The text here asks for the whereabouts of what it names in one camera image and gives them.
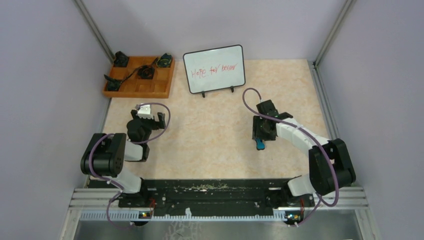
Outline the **blue whiteboard eraser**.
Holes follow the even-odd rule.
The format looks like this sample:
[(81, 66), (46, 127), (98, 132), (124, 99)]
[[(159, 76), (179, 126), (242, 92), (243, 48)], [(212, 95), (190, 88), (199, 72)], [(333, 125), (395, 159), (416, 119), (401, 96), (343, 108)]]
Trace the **blue whiteboard eraser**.
[(266, 147), (262, 139), (256, 138), (255, 143), (256, 143), (256, 149), (258, 151), (262, 151)]

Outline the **white whiteboard with black frame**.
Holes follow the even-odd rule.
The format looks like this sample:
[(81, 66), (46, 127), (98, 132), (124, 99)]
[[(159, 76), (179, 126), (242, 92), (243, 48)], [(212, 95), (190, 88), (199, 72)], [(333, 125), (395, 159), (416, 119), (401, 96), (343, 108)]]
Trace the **white whiteboard with black frame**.
[(244, 50), (240, 44), (187, 52), (183, 63), (191, 94), (246, 84)]

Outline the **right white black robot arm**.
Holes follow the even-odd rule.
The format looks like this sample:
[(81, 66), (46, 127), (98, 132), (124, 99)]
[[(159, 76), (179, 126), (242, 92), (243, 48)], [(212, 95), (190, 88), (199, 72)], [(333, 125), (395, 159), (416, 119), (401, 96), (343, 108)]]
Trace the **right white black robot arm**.
[(319, 136), (287, 113), (282, 113), (281, 117), (281, 121), (274, 121), (253, 116), (252, 138), (258, 151), (265, 149), (266, 141), (282, 138), (308, 157), (309, 173), (288, 181), (281, 193), (284, 204), (295, 206), (302, 195), (327, 195), (356, 181), (350, 154), (343, 140)]

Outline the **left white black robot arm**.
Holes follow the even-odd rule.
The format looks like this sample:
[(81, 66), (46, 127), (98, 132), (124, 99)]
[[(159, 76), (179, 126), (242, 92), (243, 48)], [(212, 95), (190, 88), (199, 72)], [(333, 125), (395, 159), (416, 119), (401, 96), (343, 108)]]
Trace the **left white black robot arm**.
[(150, 193), (141, 177), (125, 166), (125, 162), (146, 162), (150, 147), (147, 141), (153, 131), (166, 128), (165, 114), (153, 116), (145, 106), (131, 111), (132, 120), (126, 124), (126, 133), (95, 133), (80, 161), (85, 175), (104, 180), (117, 187), (120, 197), (130, 198), (138, 207), (149, 203)]

